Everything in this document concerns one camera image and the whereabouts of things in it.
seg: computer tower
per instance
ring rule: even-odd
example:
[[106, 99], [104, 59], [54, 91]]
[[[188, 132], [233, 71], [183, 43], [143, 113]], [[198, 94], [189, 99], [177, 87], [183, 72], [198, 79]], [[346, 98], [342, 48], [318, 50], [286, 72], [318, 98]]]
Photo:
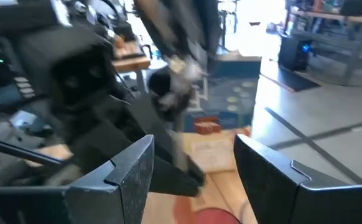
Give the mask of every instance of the computer tower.
[[304, 71], [307, 68], [311, 40], [282, 37], [278, 64], [290, 71]]

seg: blue light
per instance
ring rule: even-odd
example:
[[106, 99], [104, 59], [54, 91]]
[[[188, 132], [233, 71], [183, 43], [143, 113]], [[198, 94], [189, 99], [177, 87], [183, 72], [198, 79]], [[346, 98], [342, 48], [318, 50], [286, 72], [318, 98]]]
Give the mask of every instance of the blue light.
[[302, 51], [303, 51], [304, 53], [310, 52], [310, 51], [311, 51], [311, 45], [309, 45], [309, 44], [303, 45]]

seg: cardboard box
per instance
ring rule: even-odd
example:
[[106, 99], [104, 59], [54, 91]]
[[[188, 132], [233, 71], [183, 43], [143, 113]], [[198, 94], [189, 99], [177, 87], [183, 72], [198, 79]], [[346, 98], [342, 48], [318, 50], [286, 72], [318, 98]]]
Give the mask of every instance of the cardboard box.
[[184, 150], [205, 171], [236, 169], [233, 139], [250, 136], [261, 57], [219, 55], [196, 85], [184, 116]]

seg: black machine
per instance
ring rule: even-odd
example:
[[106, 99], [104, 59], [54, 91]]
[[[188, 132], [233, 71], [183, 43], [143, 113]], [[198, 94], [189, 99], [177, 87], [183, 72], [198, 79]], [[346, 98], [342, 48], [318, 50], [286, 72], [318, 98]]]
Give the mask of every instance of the black machine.
[[[21, 18], [26, 9], [36, 9], [38, 16], [40, 7], [53, 8], [38, 1], [36, 5], [26, 0], [3, 2], [0, 12], [14, 10]], [[160, 38], [143, 6], [137, 4], [137, 11], [154, 41], [161, 43], [157, 46], [163, 55], [192, 57], [209, 67], [205, 60], [213, 56], [220, 34], [216, 32], [219, 23], [212, 23], [218, 20], [216, 3], [192, 4], [202, 23], [189, 27], [182, 24], [185, 11], [177, 11], [180, 2], [167, 5], [177, 15], [170, 25], [179, 34], [176, 42]], [[174, 91], [170, 83], [175, 81], [161, 70], [159, 78], [151, 80], [156, 83], [150, 83], [161, 94], [134, 99], [114, 79], [111, 46], [102, 35], [79, 23], [64, 26], [53, 12], [42, 15], [44, 19], [33, 26], [21, 22], [12, 26], [16, 18], [0, 17], [0, 60], [8, 65], [22, 95], [16, 104], [0, 106], [0, 113], [30, 105], [63, 139], [73, 157], [60, 161], [0, 142], [0, 152], [24, 159], [0, 175], [0, 223], [138, 224], [148, 192], [196, 196], [204, 174], [186, 155], [186, 170], [175, 165], [175, 144], [164, 128], [164, 121], [174, 122], [186, 109], [189, 93], [177, 95], [178, 103], [172, 107], [161, 108], [157, 98]], [[194, 29], [203, 30], [203, 37]], [[198, 57], [187, 44], [191, 39], [207, 57]], [[236, 138], [234, 153], [260, 224], [362, 223], [362, 186], [347, 186], [247, 137]], [[32, 167], [25, 160], [43, 166]], [[45, 184], [74, 165], [83, 177]]]
[[308, 65], [311, 42], [298, 37], [282, 37], [279, 65], [290, 71], [304, 71]]

